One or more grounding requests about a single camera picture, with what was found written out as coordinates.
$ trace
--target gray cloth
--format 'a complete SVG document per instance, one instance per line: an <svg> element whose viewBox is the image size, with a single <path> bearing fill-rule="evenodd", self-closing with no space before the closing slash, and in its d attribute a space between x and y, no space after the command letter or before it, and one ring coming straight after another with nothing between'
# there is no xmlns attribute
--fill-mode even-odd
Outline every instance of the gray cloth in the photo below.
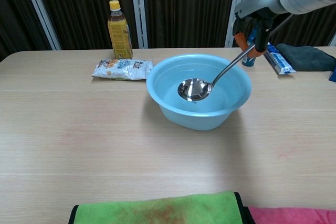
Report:
<svg viewBox="0 0 336 224"><path fill-rule="evenodd" d="M297 71L332 71L336 59L314 47L293 47L278 44L276 48Z"/></svg>

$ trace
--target blue plastic bowl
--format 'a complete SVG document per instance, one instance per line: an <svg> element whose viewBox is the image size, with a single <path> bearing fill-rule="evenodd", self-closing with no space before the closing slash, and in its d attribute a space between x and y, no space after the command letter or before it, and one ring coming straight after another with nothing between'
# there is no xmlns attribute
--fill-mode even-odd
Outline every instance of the blue plastic bowl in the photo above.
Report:
<svg viewBox="0 0 336 224"><path fill-rule="evenodd" d="M220 126L247 101L251 93L248 75L234 66L216 83L207 98L195 103L182 99L177 87L189 78L212 82L228 64L225 59L204 54L168 58L151 70L147 77L147 89L171 122L194 130L211 130Z"/></svg>

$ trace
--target table surface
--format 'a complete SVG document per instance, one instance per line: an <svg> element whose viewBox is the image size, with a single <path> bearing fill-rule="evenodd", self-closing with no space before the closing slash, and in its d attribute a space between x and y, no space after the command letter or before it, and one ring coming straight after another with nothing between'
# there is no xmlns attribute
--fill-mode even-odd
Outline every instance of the table surface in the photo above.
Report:
<svg viewBox="0 0 336 224"><path fill-rule="evenodd" d="M335 47L321 48L336 55ZM134 50L233 59L238 48ZM215 130L169 122L144 81L91 77L111 50L26 51L0 63L1 223L67 223L74 205L234 190L256 207L336 208L336 83L243 67L247 103Z"/></svg>

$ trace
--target yellow bottle cap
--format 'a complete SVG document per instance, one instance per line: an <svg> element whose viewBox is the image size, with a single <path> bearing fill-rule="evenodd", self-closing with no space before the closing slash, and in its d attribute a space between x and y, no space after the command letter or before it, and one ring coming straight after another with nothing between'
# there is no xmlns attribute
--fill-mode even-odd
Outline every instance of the yellow bottle cap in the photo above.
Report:
<svg viewBox="0 0 336 224"><path fill-rule="evenodd" d="M110 10L120 10L120 4L118 0L110 1Z"/></svg>

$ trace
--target dark curtain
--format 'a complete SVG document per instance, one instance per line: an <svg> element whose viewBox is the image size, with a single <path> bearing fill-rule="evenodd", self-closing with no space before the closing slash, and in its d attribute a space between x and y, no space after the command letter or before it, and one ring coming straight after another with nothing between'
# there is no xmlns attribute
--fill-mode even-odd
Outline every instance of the dark curtain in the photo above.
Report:
<svg viewBox="0 0 336 224"><path fill-rule="evenodd" d="M232 0L144 0L148 44L223 47Z"/></svg>
<svg viewBox="0 0 336 224"><path fill-rule="evenodd" d="M31 0L0 0L0 61L25 50L50 50Z"/></svg>
<svg viewBox="0 0 336 224"><path fill-rule="evenodd" d="M108 49L110 0L43 0L62 49ZM138 48L133 0L119 0Z"/></svg>
<svg viewBox="0 0 336 224"><path fill-rule="evenodd" d="M336 32L336 6L312 11L294 17L271 39L274 45L327 46Z"/></svg>

